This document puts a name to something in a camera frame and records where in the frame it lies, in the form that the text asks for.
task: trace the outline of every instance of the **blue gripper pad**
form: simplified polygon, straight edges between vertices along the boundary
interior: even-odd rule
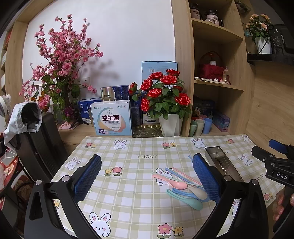
[[[196,172],[200,182],[202,183],[205,191],[208,194],[210,200],[213,200],[218,204],[220,197],[220,186],[215,180],[213,174],[209,170],[209,165],[201,154],[195,154],[192,160],[193,169]]]
[[[85,166],[85,170],[82,173],[81,177],[73,186],[73,199],[75,203],[83,201],[90,190],[95,178],[101,170],[101,158],[99,155],[94,155],[90,162]]]
[[[282,143],[280,143],[280,142],[278,142],[278,141],[276,141],[276,140],[270,140],[270,141],[268,142],[268,145],[269,145],[272,149],[274,149],[274,150],[280,152],[281,154],[286,154],[286,153],[288,153],[288,150],[287,150],[286,145],[284,145],[284,144],[282,144]]]

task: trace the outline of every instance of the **green spoon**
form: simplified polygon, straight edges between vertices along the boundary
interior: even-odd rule
[[[178,199],[188,205],[190,205],[192,208],[196,209],[196,210],[201,210],[203,208],[203,204],[202,202],[198,201],[195,198],[186,198],[186,197],[181,197],[178,194],[172,192],[171,190],[167,189],[166,193],[168,195],[170,195],[171,197]]]

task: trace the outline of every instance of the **human hand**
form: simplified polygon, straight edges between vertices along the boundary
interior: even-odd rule
[[[283,202],[285,198],[284,194],[285,188],[283,188],[281,191],[279,191],[276,194],[276,200],[273,205],[273,212],[274,212],[274,221],[277,221],[280,218],[280,215],[284,211]],[[294,207],[294,194],[290,197],[290,204]]]

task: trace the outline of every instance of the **white fan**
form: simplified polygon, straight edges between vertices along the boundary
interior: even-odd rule
[[[11,115],[11,96],[9,94],[0,96],[0,116]]]

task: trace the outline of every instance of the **plastic cup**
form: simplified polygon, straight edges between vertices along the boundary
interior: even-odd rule
[[[203,128],[203,134],[207,135],[211,129],[212,125],[212,119],[206,118],[204,119],[204,128]]]
[[[200,115],[198,115],[198,117],[199,117],[199,119],[201,119],[201,120],[204,120],[204,119],[206,119],[206,118],[207,118],[207,116],[206,116],[206,115],[204,115],[204,114],[200,114]]]
[[[194,135],[196,128],[197,128],[197,123],[194,120],[191,120],[189,137],[192,137]]]
[[[203,127],[204,127],[204,120],[197,119],[195,121],[197,123],[197,129],[196,129],[195,136],[200,136],[202,134],[202,130],[203,130]]]

